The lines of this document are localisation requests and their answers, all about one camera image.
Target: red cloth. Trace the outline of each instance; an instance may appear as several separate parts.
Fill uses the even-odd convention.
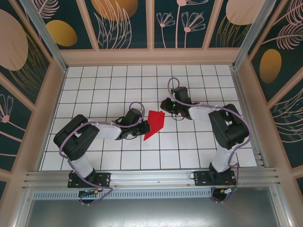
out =
[[[153,134],[158,132],[164,127],[164,118],[165,118],[165,113],[160,111],[153,111],[150,110],[148,112],[148,119],[147,123],[151,127],[151,131],[144,136],[144,140],[147,140],[149,137],[151,137]]]

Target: purple cable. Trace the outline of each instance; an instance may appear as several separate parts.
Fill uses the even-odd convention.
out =
[[[105,193],[100,199],[97,199],[97,200],[94,200],[93,202],[91,202],[91,204],[94,204],[94,203],[97,203],[99,201],[101,201],[104,197],[106,197],[108,194],[110,194],[112,191],[113,191],[113,188],[111,187],[104,187],[104,186],[100,186],[100,185],[96,185],[96,184],[93,184],[91,182],[88,182],[87,180],[85,180],[76,170],[75,170],[75,167],[73,166],[72,162],[69,160],[69,158],[62,154],[62,150],[63,150],[63,147],[64,145],[66,144],[66,142],[81,128],[83,128],[84,126],[88,125],[88,124],[106,124],[106,125],[114,125],[114,126],[117,126],[117,127],[120,127],[120,128],[131,128],[131,127],[134,127],[138,124],[141,123],[141,121],[144,119],[144,115],[145,115],[145,108],[144,106],[142,105],[142,103],[140,102],[132,102],[130,105],[129,105],[129,109],[131,109],[131,106],[135,103],[138,103],[141,105],[142,107],[142,117],[139,119],[139,121],[135,124],[131,124],[131,125],[127,125],[127,126],[124,126],[124,125],[118,125],[118,124],[114,124],[114,123],[110,123],[110,122],[86,122],[82,125],[80,125],[79,127],[77,127],[74,131],[72,131],[67,137],[66,139],[63,141],[63,143],[61,144],[60,148],[59,148],[59,155],[61,157],[64,157],[67,159],[67,162],[68,164],[71,166],[71,168],[73,169],[73,171],[75,172],[75,174],[85,183],[93,186],[93,187],[96,187],[96,188],[101,188],[101,189],[109,189],[109,191],[107,193]],[[83,194],[81,197],[80,197],[80,202],[82,203],[83,205],[83,201],[82,201],[82,198],[83,196],[85,196],[86,194]]]
[[[248,122],[247,122],[243,117],[241,117],[238,113],[236,113],[236,112],[234,112],[234,111],[232,111],[232,110],[230,110],[230,109],[224,108],[224,107],[213,106],[213,105],[205,105],[205,104],[201,104],[201,103],[199,103],[199,104],[187,104],[187,103],[183,103],[183,102],[177,100],[177,99],[173,96],[173,94],[171,93],[170,88],[169,88],[169,84],[170,84],[170,82],[171,82],[172,80],[176,80],[176,81],[178,82],[177,88],[180,86],[180,81],[178,80],[178,78],[172,77],[172,78],[169,79],[169,81],[168,81],[168,83],[167,83],[167,90],[169,91],[169,95],[170,95],[170,97],[171,97],[174,101],[176,101],[177,103],[179,103],[179,104],[181,104],[181,105],[189,106],[189,107],[201,106],[201,107],[208,108],[208,109],[224,110],[224,111],[229,112],[229,113],[235,115],[236,117],[238,117],[238,118],[239,118],[241,121],[243,121],[243,123],[246,125],[246,127],[247,127],[247,129],[248,129],[248,131],[249,131],[248,139],[247,139],[247,141],[245,141],[244,143],[238,144],[238,145],[233,149],[233,151],[232,151],[232,153],[231,153],[231,155],[230,155],[230,157],[229,157],[229,159],[228,159],[228,164],[231,166],[232,156],[235,154],[236,150],[239,149],[239,148],[241,148],[241,147],[243,147],[243,146],[245,146],[246,144],[248,144],[248,143],[250,142],[250,139],[251,139],[251,128],[250,128],[250,125],[248,124]],[[235,185],[235,187],[237,187],[237,186],[238,186],[238,179],[239,179],[239,167],[240,167],[240,166],[239,166],[239,163],[236,163],[236,164],[232,165],[231,167],[235,167],[235,166],[237,166],[237,180],[236,180],[236,185]],[[212,199],[213,201],[219,201],[218,199],[216,199],[215,197],[213,197],[213,192],[214,192],[214,190],[215,190],[215,188],[212,188],[211,199]]]

